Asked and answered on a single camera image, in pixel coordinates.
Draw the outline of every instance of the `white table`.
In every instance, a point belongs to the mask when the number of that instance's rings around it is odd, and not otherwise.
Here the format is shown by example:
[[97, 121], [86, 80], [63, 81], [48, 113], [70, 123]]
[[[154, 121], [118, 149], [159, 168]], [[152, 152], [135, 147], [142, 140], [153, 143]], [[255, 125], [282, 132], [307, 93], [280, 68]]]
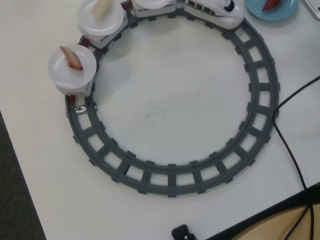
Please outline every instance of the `white table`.
[[[181, 224], [206, 239], [303, 189], [274, 130], [252, 167], [201, 195], [139, 194], [93, 167], [73, 140], [65, 98], [48, 76], [51, 54], [81, 36], [81, 3], [0, 1], [0, 110], [48, 240], [170, 240]], [[246, 17], [274, 57], [280, 101], [320, 74], [320, 24], [302, 4], [283, 22]], [[143, 159], [181, 164], [204, 158], [236, 133], [248, 82], [241, 57], [217, 31], [160, 19], [110, 45], [94, 98], [120, 146]], [[320, 181], [319, 93], [320, 83], [309, 87], [277, 120], [308, 187]]]

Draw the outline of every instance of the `sliced fruit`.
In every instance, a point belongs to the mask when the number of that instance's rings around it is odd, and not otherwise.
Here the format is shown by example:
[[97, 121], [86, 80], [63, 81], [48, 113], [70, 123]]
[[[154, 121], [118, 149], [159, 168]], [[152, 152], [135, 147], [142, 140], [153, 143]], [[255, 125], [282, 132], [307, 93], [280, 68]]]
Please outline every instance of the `sliced fruit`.
[[280, 4], [281, 0], [266, 0], [266, 3], [262, 9], [262, 11], [268, 11], [270, 9], [274, 9], [276, 6]]
[[64, 53], [70, 68], [78, 71], [82, 71], [84, 69], [80, 63], [78, 56], [73, 51], [65, 46], [60, 46], [60, 49]]
[[97, 19], [101, 18], [110, 7], [111, 2], [112, 0], [98, 0], [94, 6], [93, 15]]

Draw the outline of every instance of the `power cord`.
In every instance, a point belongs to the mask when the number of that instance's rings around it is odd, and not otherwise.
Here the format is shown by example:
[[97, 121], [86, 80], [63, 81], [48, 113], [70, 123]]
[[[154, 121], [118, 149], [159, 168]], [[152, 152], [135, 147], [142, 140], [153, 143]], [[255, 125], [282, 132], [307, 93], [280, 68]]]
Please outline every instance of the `power cord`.
[[[277, 133], [279, 134], [282, 142], [284, 143], [286, 149], [288, 150], [292, 161], [296, 167], [296, 170], [299, 174], [302, 186], [304, 188], [305, 191], [308, 190], [304, 177], [302, 176], [301, 170], [298, 166], [298, 163], [292, 153], [292, 151], [290, 150], [285, 138], [282, 136], [277, 124], [276, 124], [276, 114], [279, 111], [279, 109], [285, 105], [290, 99], [292, 99], [295, 95], [297, 95], [298, 93], [300, 93], [302, 90], [304, 90], [305, 88], [309, 87], [310, 85], [314, 84], [316, 81], [320, 80], [320, 76], [316, 77], [315, 79], [313, 79], [312, 81], [308, 82], [307, 84], [305, 84], [304, 86], [302, 86], [301, 88], [299, 88], [297, 91], [295, 91], [293, 94], [291, 94], [287, 99], [285, 99], [282, 103], [280, 103], [274, 110], [273, 114], [272, 114], [272, 123], [274, 125], [275, 130], [277, 131]], [[308, 212], [308, 210], [310, 209], [310, 215], [311, 215], [311, 230], [310, 230], [310, 240], [314, 239], [314, 227], [315, 227], [315, 213], [314, 213], [314, 207], [312, 202], [308, 204], [308, 206], [305, 208], [305, 210], [303, 211], [303, 213], [301, 214], [301, 216], [299, 217], [299, 219], [296, 221], [296, 223], [293, 225], [293, 227], [291, 228], [291, 230], [288, 232], [288, 234], [285, 236], [284, 240], [288, 240], [288, 238], [290, 237], [290, 235], [293, 233], [293, 231], [296, 229], [296, 227], [299, 225], [299, 223], [301, 222], [301, 220], [303, 219], [303, 217], [306, 215], [306, 213]]]

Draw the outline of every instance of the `dark carpet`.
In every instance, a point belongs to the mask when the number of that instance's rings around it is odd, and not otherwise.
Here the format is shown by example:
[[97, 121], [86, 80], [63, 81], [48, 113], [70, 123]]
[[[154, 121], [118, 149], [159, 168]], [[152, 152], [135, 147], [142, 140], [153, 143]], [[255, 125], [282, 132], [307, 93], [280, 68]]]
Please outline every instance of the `dark carpet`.
[[0, 240], [45, 240], [0, 112]]

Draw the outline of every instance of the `gray plastic track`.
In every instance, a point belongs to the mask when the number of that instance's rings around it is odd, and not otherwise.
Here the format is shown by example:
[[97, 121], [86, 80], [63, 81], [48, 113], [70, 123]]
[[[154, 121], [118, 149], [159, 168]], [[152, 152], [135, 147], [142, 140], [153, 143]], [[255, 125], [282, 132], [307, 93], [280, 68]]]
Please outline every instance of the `gray plastic track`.
[[[136, 18], [132, 14], [128, 13], [128, 25], [125, 29], [131, 27], [137, 27], [139, 22], [144, 20], [154, 21], [158, 16]], [[203, 19], [197, 18], [183, 9], [178, 8], [175, 12], [171, 12], [167, 15], [168, 18], [175, 18], [176, 16], [184, 16], [188, 20], [194, 21], [200, 20], [204, 24], [212, 29], [217, 28], [221, 31], [222, 36], [226, 40], [230, 40], [235, 45], [236, 52], [242, 56], [245, 64], [244, 69], [249, 74], [250, 84], [249, 90], [251, 92], [251, 100], [247, 105], [247, 116], [245, 121], [241, 122], [239, 126], [239, 132], [234, 138], [231, 138], [225, 145], [225, 147], [219, 152], [210, 154], [206, 159], [200, 161], [192, 161], [185, 165], [158, 165], [152, 161], [143, 161], [136, 157], [136, 155], [130, 151], [124, 151], [118, 143], [110, 138], [105, 132], [105, 127], [98, 119], [96, 110], [94, 108], [95, 103], [93, 101], [94, 87], [92, 88], [91, 95], [85, 98], [85, 105], [87, 114], [91, 122], [91, 126], [87, 129], [82, 129], [79, 124], [79, 119], [75, 111], [75, 99], [74, 97], [66, 96], [66, 111], [69, 118], [71, 128], [74, 133], [74, 139], [76, 143], [80, 144], [85, 153], [89, 157], [89, 161], [98, 166], [101, 170], [111, 176], [111, 179], [116, 183], [123, 183], [129, 187], [137, 189], [139, 193], [153, 193], [160, 195], [167, 195], [168, 197], [176, 197], [177, 195], [191, 194], [191, 193], [205, 193], [207, 189], [213, 188], [223, 183], [229, 183], [233, 180], [233, 177], [241, 172], [247, 166], [251, 166], [255, 162], [255, 157], [262, 149], [262, 147], [270, 139], [270, 133], [273, 128], [272, 125], [272, 113], [279, 103], [279, 90], [280, 85], [278, 82], [277, 72], [275, 68], [275, 62], [271, 57], [271, 54], [260, 34], [248, 23], [245, 19], [239, 28], [242, 28], [250, 37], [246, 42], [242, 42], [241, 39], [235, 34], [235, 30], [226, 30], [219, 26], [207, 22]], [[116, 36], [115, 39], [121, 38], [121, 33]], [[83, 44], [85, 38], [82, 37], [79, 44]], [[262, 60], [253, 61], [249, 50], [256, 47], [262, 56]], [[108, 46], [103, 49], [96, 49], [95, 57], [97, 62], [103, 54], [108, 51]], [[257, 69], [266, 68], [269, 82], [260, 83], [258, 78]], [[260, 92], [267, 91], [270, 93], [269, 106], [259, 105]], [[257, 114], [266, 116], [266, 122], [262, 130], [253, 127], [253, 123]], [[256, 142], [253, 147], [247, 152], [241, 147], [241, 143], [250, 134], [256, 137]], [[104, 146], [95, 151], [88, 142], [88, 138], [97, 135], [103, 142]], [[115, 154], [122, 160], [117, 169], [113, 168], [106, 161], [104, 157], [109, 153]], [[236, 153], [240, 157], [240, 161], [231, 168], [227, 168], [223, 160], [232, 153]], [[142, 179], [136, 180], [127, 176], [127, 171], [133, 166], [135, 168], [143, 170]], [[203, 180], [201, 171], [215, 166], [219, 171], [219, 175], [208, 180]], [[177, 175], [193, 174], [194, 183], [189, 185], [177, 185]], [[150, 183], [152, 174], [167, 175], [168, 185], [155, 185]]]

